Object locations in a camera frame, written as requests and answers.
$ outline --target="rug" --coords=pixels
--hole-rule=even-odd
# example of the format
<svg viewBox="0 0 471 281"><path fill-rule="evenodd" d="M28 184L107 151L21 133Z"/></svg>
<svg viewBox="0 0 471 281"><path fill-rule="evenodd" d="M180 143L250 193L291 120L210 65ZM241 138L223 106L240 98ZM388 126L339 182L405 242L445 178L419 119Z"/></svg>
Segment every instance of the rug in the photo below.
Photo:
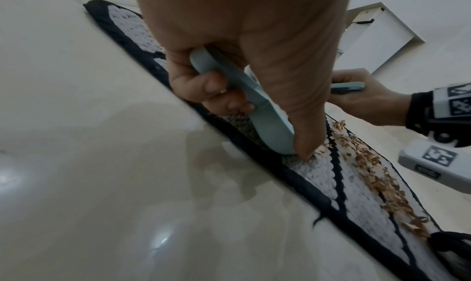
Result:
<svg viewBox="0 0 471 281"><path fill-rule="evenodd" d="M106 34L170 89L164 49L140 14L104 0L84 7ZM440 227L394 166L343 122L326 116L326 142L310 161L302 162L268 149L247 116L217 117L200 104L188 104L399 278L455 280L426 241Z"/></svg>

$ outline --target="black rug border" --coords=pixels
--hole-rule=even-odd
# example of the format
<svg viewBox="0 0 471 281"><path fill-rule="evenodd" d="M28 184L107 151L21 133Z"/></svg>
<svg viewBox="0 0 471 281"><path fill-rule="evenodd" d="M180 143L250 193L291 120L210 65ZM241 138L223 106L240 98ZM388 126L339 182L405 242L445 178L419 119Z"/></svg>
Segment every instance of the black rug border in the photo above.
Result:
<svg viewBox="0 0 471 281"><path fill-rule="evenodd" d="M141 50L141 48L139 48L131 38L127 37L120 28L113 23L108 14L107 7L109 5L126 9L142 18L142 15L137 12L105 0L91 0L83 6L95 20L96 24L107 35L109 35L111 39L118 43L133 59L147 69L160 83L171 90L168 82L167 71L157 65L154 59L150 57L150 53L147 54L145 51ZM202 107L202 105L192 104L189 102L187 102L187 104L198 112L206 122L226 135L232 143L245 151L254 161L278 178L278 180L280 180L285 186L294 190L302 199L317 208L321 214L329 218L332 223L342 231L342 233L357 242L365 251L388 268L398 278L402 280L430 280L430 278L428 278L428 276L419 268L411 267L405 263L399 256L396 256L387 248L379 244L379 242L370 237L365 231L363 231L363 229L361 229L361 227L348 220L346 214L341 214L335 210L331 206L330 198L325 196L319 189L303 179L300 175L286 167L282 163L280 155L261 149L235 127L210 114L204 107ZM412 189L410 189L410 191L420 206L422 206Z"/></svg>

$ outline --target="light blue plastic tool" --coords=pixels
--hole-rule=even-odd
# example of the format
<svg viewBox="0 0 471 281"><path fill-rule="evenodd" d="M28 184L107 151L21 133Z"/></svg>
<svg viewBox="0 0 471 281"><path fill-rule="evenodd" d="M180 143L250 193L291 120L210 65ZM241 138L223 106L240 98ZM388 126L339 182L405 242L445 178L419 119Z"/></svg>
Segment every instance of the light blue plastic tool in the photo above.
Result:
<svg viewBox="0 0 471 281"><path fill-rule="evenodd" d="M256 83L256 78L250 68L246 69L247 74L244 73L221 54L218 49L210 45L195 48L190 53L190 61L196 71L201 74L218 71L224 75L228 81L228 90L238 88L244 91L247 101L255 106L254 111L249 113L248 116L260 139L277 153L294 154L293 126L284 112L270 102L268 95ZM358 89L359 85L351 85L351 87ZM346 88L348 88L348 85L342 87L342 92L352 90Z"/></svg>

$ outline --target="tile floor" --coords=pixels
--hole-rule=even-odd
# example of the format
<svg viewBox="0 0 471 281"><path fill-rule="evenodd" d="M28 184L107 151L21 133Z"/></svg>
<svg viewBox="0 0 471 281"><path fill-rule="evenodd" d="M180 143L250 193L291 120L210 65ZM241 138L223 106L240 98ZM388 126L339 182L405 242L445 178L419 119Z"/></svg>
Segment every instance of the tile floor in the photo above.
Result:
<svg viewBox="0 0 471 281"><path fill-rule="evenodd" d="M0 0L0 280L396 280L327 220L313 230L319 213L129 58L84 1ZM397 139L328 109L395 159ZM471 232L463 196L401 172L443 227Z"/></svg>

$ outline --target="mat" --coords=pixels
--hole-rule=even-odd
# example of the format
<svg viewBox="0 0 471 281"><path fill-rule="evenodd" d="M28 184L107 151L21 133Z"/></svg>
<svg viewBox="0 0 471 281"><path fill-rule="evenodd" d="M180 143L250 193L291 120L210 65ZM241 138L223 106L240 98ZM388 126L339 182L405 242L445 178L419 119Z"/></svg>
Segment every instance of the mat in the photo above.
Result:
<svg viewBox="0 0 471 281"><path fill-rule="evenodd" d="M84 6L106 34L170 88L164 49L140 14L104 0ZM248 117L221 118L200 104L188 104L399 278L455 280L424 239L440 227L394 166L344 123L326 116L324 146L312 160L301 162L265 147Z"/></svg>

